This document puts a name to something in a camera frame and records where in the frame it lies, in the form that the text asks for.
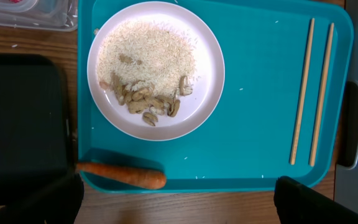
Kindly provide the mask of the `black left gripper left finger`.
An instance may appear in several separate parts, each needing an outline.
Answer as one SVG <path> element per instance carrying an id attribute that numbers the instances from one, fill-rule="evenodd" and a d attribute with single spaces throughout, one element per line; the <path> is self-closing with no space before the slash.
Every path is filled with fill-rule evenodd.
<path id="1" fill-rule="evenodd" d="M 0 208 L 0 223 L 74 223 L 83 197 L 80 175 L 62 177 Z"/>

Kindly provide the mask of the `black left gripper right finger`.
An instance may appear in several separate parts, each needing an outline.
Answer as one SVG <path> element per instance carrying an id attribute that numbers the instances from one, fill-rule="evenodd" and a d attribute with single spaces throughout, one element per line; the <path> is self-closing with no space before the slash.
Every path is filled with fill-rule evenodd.
<path id="1" fill-rule="evenodd" d="M 273 201 L 281 224 L 358 224 L 358 214 L 313 189 L 282 176 Z"/>

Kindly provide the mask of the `pink round plate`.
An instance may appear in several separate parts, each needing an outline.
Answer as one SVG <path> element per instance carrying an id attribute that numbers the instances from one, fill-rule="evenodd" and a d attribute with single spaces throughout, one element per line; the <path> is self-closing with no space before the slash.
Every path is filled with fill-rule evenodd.
<path id="1" fill-rule="evenodd" d="M 189 79 L 193 92 L 179 98 L 175 117 L 161 116 L 155 126 L 145 123 L 141 114 L 131 114 L 126 106 L 119 105 L 113 92 L 99 86 L 96 66 L 103 40 L 116 26 L 129 20 L 164 24 L 193 46 L 196 71 Z M 219 103 L 225 79 L 223 53 L 212 30 L 190 10 L 163 1 L 132 4 L 112 15 L 93 35 L 86 66 L 89 90 L 101 114 L 122 133 L 147 141 L 180 138 L 200 127 Z"/>

